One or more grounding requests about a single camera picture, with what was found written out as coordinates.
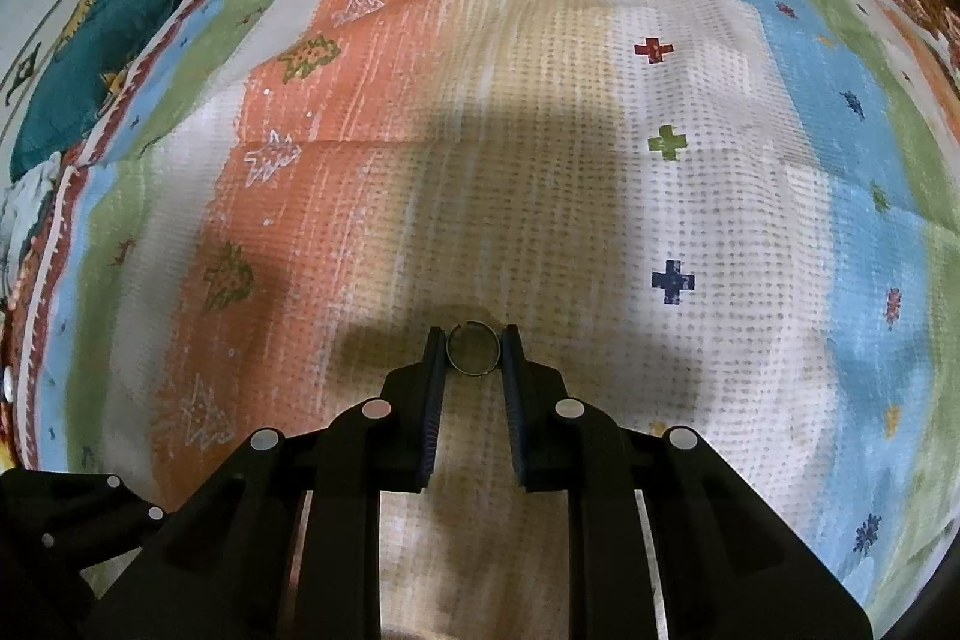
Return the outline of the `teal blanket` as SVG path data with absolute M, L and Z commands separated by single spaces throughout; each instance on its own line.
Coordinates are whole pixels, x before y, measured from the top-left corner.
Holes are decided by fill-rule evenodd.
M 103 113 L 112 81 L 181 0 L 78 0 L 29 101 L 10 156 L 14 181 L 75 145 Z

